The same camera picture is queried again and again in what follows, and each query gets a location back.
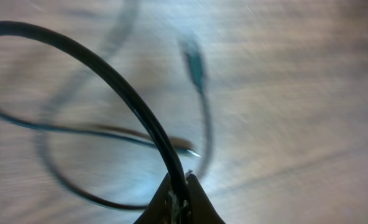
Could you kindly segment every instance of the wooden floor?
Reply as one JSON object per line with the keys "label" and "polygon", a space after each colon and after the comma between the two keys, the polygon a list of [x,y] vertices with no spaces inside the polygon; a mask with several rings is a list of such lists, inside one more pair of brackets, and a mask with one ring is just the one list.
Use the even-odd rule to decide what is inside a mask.
{"label": "wooden floor", "polygon": [[[368,0],[0,0],[0,20],[65,34],[107,60],[170,136],[203,154],[200,104],[180,55],[203,49],[215,148],[201,180],[226,223],[368,223]],[[59,96],[68,95],[66,99]],[[32,121],[144,133],[122,100],[69,56],[0,37],[0,108]],[[0,223],[132,223],[61,188],[38,133],[0,121]],[[69,178],[121,203],[147,203],[157,151],[50,134]],[[202,159],[181,157],[184,169]]]}

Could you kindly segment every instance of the wooden surface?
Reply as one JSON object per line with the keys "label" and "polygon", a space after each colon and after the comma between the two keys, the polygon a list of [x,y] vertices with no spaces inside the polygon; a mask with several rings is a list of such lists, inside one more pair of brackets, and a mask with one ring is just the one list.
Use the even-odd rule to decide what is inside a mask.
{"label": "wooden surface", "polygon": [[[205,192],[226,223],[368,223],[368,1],[0,0],[0,20],[61,32],[138,91],[171,136],[203,153],[199,101],[180,57],[192,30],[209,75],[215,149]],[[59,93],[65,102],[52,103]],[[33,121],[144,132],[114,92],[69,56],[0,38],[0,108]],[[132,223],[92,205],[38,160],[35,132],[0,121],[0,223]],[[67,176],[122,203],[147,203],[157,151],[51,134]],[[200,161],[182,157],[184,169]]]}

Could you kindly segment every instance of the wooden table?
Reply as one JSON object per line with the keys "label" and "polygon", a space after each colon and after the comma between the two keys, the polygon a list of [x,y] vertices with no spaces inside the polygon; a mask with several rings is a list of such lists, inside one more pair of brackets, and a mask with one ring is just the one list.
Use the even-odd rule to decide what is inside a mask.
{"label": "wooden table", "polygon": [[[170,136],[202,154],[200,105],[178,44],[192,31],[205,56],[215,138],[201,183],[221,218],[368,223],[368,1],[0,0],[0,20],[44,26],[94,50]],[[65,101],[50,102],[61,93]],[[0,37],[0,108],[32,121],[145,132],[96,75],[18,37]],[[0,121],[0,223],[132,223],[140,215],[61,188],[36,156],[36,135]],[[49,136],[61,170],[115,202],[147,203],[166,173],[155,150]],[[201,162],[181,160],[195,173]]]}

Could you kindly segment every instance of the cord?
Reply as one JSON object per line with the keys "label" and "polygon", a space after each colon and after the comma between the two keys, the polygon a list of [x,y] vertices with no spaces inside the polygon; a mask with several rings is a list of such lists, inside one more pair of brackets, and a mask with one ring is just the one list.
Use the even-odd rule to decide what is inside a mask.
{"label": "cord", "polygon": [[[55,33],[53,31],[47,30],[43,27],[38,27],[22,22],[2,21],[0,22],[0,35],[18,35],[29,39],[38,40],[40,42],[49,44],[70,54],[71,56],[75,57],[85,65],[89,66],[89,68],[91,68],[94,72],[96,72],[99,76],[101,76],[101,78],[103,78],[122,97],[122,99],[125,101],[128,107],[130,107],[130,109],[135,113],[135,115],[144,125],[144,127],[149,132],[151,138],[154,141],[153,142],[149,142],[148,140],[141,141],[127,136],[104,133],[101,131],[80,130],[62,126],[52,126],[48,124],[32,123],[29,121],[24,121],[19,118],[15,118],[0,110],[1,119],[10,122],[12,124],[16,124],[18,126],[35,130],[72,133],[72,134],[87,134],[104,138],[119,139],[134,144],[138,144],[141,146],[157,148],[159,149],[163,157],[163,160],[165,161],[165,164],[168,168],[168,172],[172,180],[173,190],[179,196],[179,199],[181,201],[188,200],[188,193],[186,192],[185,183],[183,185],[183,183],[181,182],[182,180],[181,174],[183,173],[183,170],[177,155],[173,152],[173,147],[170,144],[167,135],[165,134],[162,127],[159,125],[159,122],[156,120],[155,116],[148,109],[148,107],[141,100],[141,98],[137,95],[137,93],[131,88],[131,86],[129,86],[129,84],[123,79],[123,77],[121,77],[116,71],[113,70],[113,68],[111,68],[106,62],[104,62],[94,53],[84,48],[82,45],[75,42],[74,40],[71,40],[68,37]],[[205,173],[212,152],[211,116],[209,112],[208,100],[204,92],[204,84],[203,84],[204,72],[202,68],[199,50],[196,49],[196,51],[194,50],[188,51],[188,46],[184,47],[185,47],[184,48],[185,58],[187,60],[187,65],[189,68],[191,79],[195,84],[198,93],[200,94],[203,116],[205,119],[206,149],[205,149],[205,156],[203,158],[203,163],[201,164],[200,169],[200,177],[201,177]],[[191,149],[187,147],[175,146],[174,149],[176,150],[176,152],[180,154],[191,153],[198,156],[195,152],[193,152]],[[66,179],[58,171],[56,165],[51,159],[48,150],[39,151],[39,156],[44,162],[46,168],[52,173],[52,175],[54,175],[57,178],[60,184],[62,184],[65,188],[67,188],[74,194],[77,194],[78,196],[87,199],[92,203],[108,208],[117,208],[125,210],[140,210],[146,208],[146,205],[122,205],[92,195],[77,187],[74,183]]]}
{"label": "cord", "polygon": [[[76,58],[99,75],[122,98],[153,139],[154,144],[158,148],[162,159],[165,162],[172,183],[172,190],[178,196],[180,204],[185,200],[189,201],[183,168],[177,154],[173,150],[173,146],[170,143],[169,138],[148,106],[142,101],[141,97],[130,86],[130,84],[128,84],[128,82],[118,74],[118,72],[116,72],[103,59],[80,45],[78,42],[43,27],[23,22],[0,21],[0,36],[2,35],[21,36],[49,44]],[[53,166],[51,161],[44,162],[46,162],[46,166],[50,171],[57,171],[54,169],[55,166]],[[88,192],[80,190],[68,180],[59,176],[58,172],[54,172],[54,174],[61,184],[65,185],[67,189],[77,195],[80,195],[93,203],[114,208],[115,203],[108,202],[95,197]]]}

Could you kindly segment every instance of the wire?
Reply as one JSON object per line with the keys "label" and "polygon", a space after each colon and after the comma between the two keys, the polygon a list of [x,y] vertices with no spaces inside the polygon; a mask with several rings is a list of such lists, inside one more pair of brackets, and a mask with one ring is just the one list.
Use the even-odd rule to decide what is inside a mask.
{"label": "wire", "polygon": [[[88,50],[84,46],[80,45],[78,42],[75,42],[64,35],[58,34],[43,27],[26,24],[23,22],[0,21],[0,36],[2,35],[21,36],[49,44],[76,58],[92,69],[92,71],[94,71],[97,75],[99,75],[123,99],[126,105],[137,116],[139,121],[149,133],[156,148],[159,150],[163,161],[165,162],[172,183],[172,189],[179,198],[180,203],[183,203],[184,200],[189,201],[182,165],[177,154],[173,150],[173,146],[170,143],[169,138],[154,114],[151,112],[151,110],[149,110],[148,106],[142,101],[140,96],[130,86],[130,84],[128,84],[128,82],[126,82],[125,79],[118,74],[118,72],[116,72],[103,59],[92,53],[92,51]],[[47,128],[46,126],[42,125],[43,124],[38,124],[38,128]],[[72,131],[71,129],[63,128],[60,130]],[[46,167],[57,178],[57,180],[71,192],[89,200],[90,202],[108,208],[130,210],[144,208],[144,206],[120,205],[109,202],[97,196],[91,195],[84,190],[81,190],[75,184],[64,178],[64,176],[60,175],[58,169],[50,159],[50,155],[47,151],[44,151],[43,153],[44,155],[41,156],[41,158],[43,158]]]}

